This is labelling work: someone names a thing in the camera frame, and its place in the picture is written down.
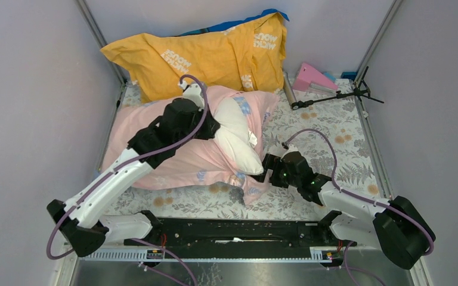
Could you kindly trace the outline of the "white pillow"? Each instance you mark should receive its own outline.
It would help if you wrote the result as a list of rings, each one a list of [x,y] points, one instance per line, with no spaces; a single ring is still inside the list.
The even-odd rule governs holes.
[[[255,151],[258,139],[238,103],[233,98],[224,98],[213,117],[220,124],[214,140],[236,169],[247,175],[261,174],[264,168]]]

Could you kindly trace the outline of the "blue Elsa pillowcase pink inside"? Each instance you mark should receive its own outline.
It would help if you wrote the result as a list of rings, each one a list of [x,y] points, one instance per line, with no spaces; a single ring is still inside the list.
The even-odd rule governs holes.
[[[193,139],[167,159],[133,184],[136,188],[160,190],[179,188],[193,185],[212,185],[223,182],[243,190],[243,201],[250,205],[265,194],[270,185],[256,181],[237,166],[237,160],[264,158],[263,128],[271,119],[277,107],[277,94],[252,91],[240,92],[223,86],[210,86],[207,90],[209,108],[212,113],[219,110],[220,104],[231,98],[235,100],[239,112],[245,115],[248,127],[246,132],[252,132],[256,138],[253,146],[255,155],[247,151],[236,151],[230,157],[217,146],[216,141]],[[102,162],[102,169],[107,169],[127,147],[128,141],[142,128],[147,127],[152,120],[163,114],[168,100],[159,100],[143,105],[121,108],[116,115],[108,147]]]

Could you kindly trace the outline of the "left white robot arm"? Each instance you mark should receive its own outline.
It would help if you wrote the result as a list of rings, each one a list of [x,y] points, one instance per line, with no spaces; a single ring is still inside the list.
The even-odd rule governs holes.
[[[173,157],[185,143],[191,139],[214,138],[219,123],[210,115],[208,101],[202,102],[203,106],[199,107],[191,99],[174,99],[161,116],[128,141],[120,156],[94,182],[67,201],[52,200],[47,210],[55,227],[47,247],[51,247],[57,232],[72,247],[67,253],[79,257],[114,241],[140,238],[148,245],[157,243],[161,229],[145,214],[104,216],[103,213],[132,184]]]

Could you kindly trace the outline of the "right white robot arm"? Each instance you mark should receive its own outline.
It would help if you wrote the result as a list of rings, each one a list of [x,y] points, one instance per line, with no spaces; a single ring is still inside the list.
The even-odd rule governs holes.
[[[402,196],[386,200],[343,190],[330,176],[316,173],[298,151],[282,157],[267,154],[258,182],[296,188],[309,202],[330,212],[320,221],[319,240],[326,245],[353,241],[380,250],[396,266],[409,270],[431,252],[436,235],[415,206]]]

